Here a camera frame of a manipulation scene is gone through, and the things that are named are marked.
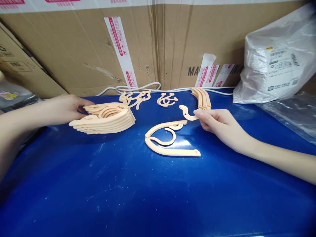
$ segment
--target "white cable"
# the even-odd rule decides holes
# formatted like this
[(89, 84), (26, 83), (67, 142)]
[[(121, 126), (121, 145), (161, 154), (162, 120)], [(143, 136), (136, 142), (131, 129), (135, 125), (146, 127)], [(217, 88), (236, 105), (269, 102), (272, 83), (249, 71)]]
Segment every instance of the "white cable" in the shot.
[[(152, 85), (158, 85), (158, 88), (155, 90), (154, 89), (147, 89), (147, 87), (150, 87)], [(149, 83), (148, 85), (145, 85), (142, 87), (129, 87), (129, 86), (108, 87), (104, 91), (102, 91), (101, 93), (97, 94), (96, 96), (103, 95), (108, 90), (116, 90), (118, 93), (123, 94), (123, 92), (131, 92), (131, 91), (133, 91), (133, 93), (140, 93), (140, 92), (135, 92), (135, 91), (145, 90), (145, 89), (151, 90), (152, 92), (181, 92), (181, 91), (190, 91), (192, 88), (194, 88), (194, 87), (186, 87), (186, 88), (178, 88), (178, 89), (163, 91), (163, 90), (159, 90), (160, 87), (161, 87), (160, 82)], [(218, 94), (222, 94), (222, 95), (232, 95), (233, 93), (224, 93), (224, 92), (218, 92), (218, 91), (211, 90), (211, 89), (228, 89), (228, 88), (235, 88), (235, 87), (203, 87), (203, 89), (206, 91), (210, 91), (210, 92), (214, 92), (214, 93), (218, 93)]]

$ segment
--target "cardboard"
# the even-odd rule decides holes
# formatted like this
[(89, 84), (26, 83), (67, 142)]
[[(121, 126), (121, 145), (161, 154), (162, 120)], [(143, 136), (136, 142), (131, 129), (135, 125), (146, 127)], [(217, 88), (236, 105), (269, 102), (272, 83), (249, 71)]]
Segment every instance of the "cardboard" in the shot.
[(163, 90), (194, 87), (204, 53), (217, 57), (217, 76), (224, 64), (234, 64), (223, 86), (235, 86), (243, 68), (245, 36), (304, 4), (284, 0), (22, 2), (14, 5), (18, 10), (2, 8), (0, 20), (57, 83), (78, 96), (126, 84), (105, 17), (121, 19), (138, 86), (158, 81)]
[(40, 98), (52, 98), (67, 93), (45, 73), (40, 64), (3, 24), (0, 24), (0, 70), (7, 79)]

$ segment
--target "sticker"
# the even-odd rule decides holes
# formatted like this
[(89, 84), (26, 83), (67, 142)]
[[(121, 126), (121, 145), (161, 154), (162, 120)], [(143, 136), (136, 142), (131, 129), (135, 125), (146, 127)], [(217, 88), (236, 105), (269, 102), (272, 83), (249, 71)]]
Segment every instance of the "sticker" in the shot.
[(274, 46), (266, 51), (268, 79), (266, 91), (282, 91), (297, 86), (303, 69), (295, 53), (287, 47)]
[(11, 53), (3, 44), (0, 44), (0, 57), (13, 57)]
[(205, 84), (215, 59), (215, 55), (204, 53), (195, 87), (202, 87)]
[(106, 26), (114, 45), (119, 64), (125, 77), (127, 86), (138, 87), (131, 56), (128, 51), (123, 25), (119, 16), (105, 17)]
[(230, 5), (290, 2), (294, 0), (0, 0), (0, 13), (31, 13), (151, 6), (158, 4)]
[(230, 74), (231, 70), (233, 69), (233, 67), (235, 66), (235, 64), (224, 64), (216, 81), (215, 81), (215, 85), (214, 87), (222, 87), (224, 86), (224, 83), (228, 77), (228, 75)]
[(15, 98), (20, 96), (20, 92), (8, 92), (8, 91), (0, 91), (0, 97), (5, 100), (14, 100)]
[(213, 65), (203, 87), (212, 87), (220, 65)]
[(6, 65), (15, 72), (29, 72), (32, 71), (24, 62), (22, 61), (5, 61)]

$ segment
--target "table surface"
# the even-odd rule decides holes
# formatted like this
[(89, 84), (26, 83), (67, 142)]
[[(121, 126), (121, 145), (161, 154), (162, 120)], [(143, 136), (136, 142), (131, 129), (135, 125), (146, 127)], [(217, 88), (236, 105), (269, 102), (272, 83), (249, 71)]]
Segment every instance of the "table surface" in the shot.
[[(253, 137), (316, 155), (308, 143), (256, 105), (209, 93), (212, 109), (229, 109)], [(145, 133), (184, 119), (197, 107), (178, 92), (170, 107), (152, 93), (136, 124), (116, 134), (86, 135), (68, 125), (47, 128), (17, 157), (0, 186), (0, 236), (312, 236), (316, 187), (240, 155), (188, 121), (170, 148), (201, 157), (150, 150)], [(96, 104), (118, 96), (89, 97)], [(154, 134), (169, 141), (163, 129)]]

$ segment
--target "shipping label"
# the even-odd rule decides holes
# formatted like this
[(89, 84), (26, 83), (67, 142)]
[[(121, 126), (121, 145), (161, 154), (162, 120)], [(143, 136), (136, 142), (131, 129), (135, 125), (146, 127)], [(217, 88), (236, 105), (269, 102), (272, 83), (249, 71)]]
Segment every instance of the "shipping label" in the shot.
[(268, 71), (266, 91), (282, 91), (297, 86), (303, 69), (295, 53), (284, 46), (266, 48)]
[(235, 66), (235, 64), (224, 64), (216, 81), (214, 84), (214, 87), (223, 87), (224, 83), (228, 77), (228, 75), (230, 74), (231, 70), (233, 69), (233, 67)]
[(213, 63), (216, 59), (216, 56), (213, 54), (204, 53), (202, 64), (200, 67), (200, 72), (197, 76), (197, 81), (195, 83), (195, 87), (203, 87), (205, 86), (206, 81), (209, 79), (210, 74), (213, 70)]
[(111, 36), (127, 86), (138, 87), (121, 18), (119, 16), (105, 17), (104, 20)]

